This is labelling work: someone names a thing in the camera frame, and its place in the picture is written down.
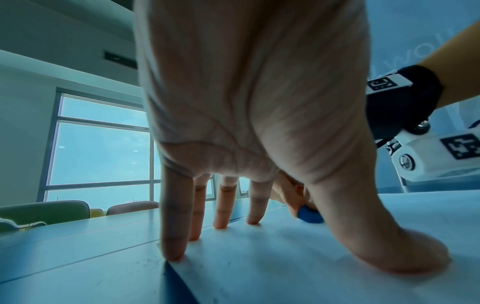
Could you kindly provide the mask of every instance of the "white paper sheet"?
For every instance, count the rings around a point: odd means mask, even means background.
[[[205,230],[172,266],[206,303],[479,303],[480,191],[384,195],[404,227],[433,235],[453,263],[441,275],[394,276],[355,260],[324,224],[267,212],[260,226],[244,221]]]

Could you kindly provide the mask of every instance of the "person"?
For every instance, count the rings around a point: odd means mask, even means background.
[[[476,21],[417,64],[433,71],[444,86],[436,101],[437,109],[480,95],[479,37],[480,21]],[[275,178],[270,199],[286,204],[294,216],[303,205],[316,210],[309,196],[296,191],[302,186],[281,172]]]
[[[448,264],[445,245],[399,227],[377,195],[363,0],[137,0],[134,11],[166,260],[200,237],[212,173],[223,176],[213,225],[225,228],[238,176],[251,180],[246,222],[257,224],[283,170],[364,262],[391,272]]]

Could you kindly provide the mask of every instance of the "blue finger cap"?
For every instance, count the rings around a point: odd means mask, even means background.
[[[320,215],[320,212],[308,208],[307,205],[303,205],[296,216],[302,221],[311,224],[321,224],[325,222],[324,218]]]

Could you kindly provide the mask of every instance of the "screw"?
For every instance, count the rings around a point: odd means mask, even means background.
[[[400,156],[399,160],[400,160],[400,166],[406,171],[413,171],[415,169],[414,159],[410,155],[404,154]]]

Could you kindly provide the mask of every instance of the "ceiling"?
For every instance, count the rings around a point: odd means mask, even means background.
[[[104,32],[134,42],[133,0],[30,0],[43,7],[87,23]]]

